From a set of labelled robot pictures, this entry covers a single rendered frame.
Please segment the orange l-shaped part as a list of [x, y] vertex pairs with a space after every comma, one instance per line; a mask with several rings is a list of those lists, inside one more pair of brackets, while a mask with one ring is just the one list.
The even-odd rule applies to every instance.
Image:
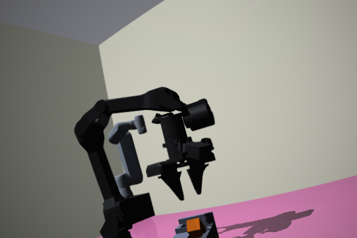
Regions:
[[201, 238], [206, 228], [200, 218], [190, 219], [186, 221], [187, 233], [192, 238]]

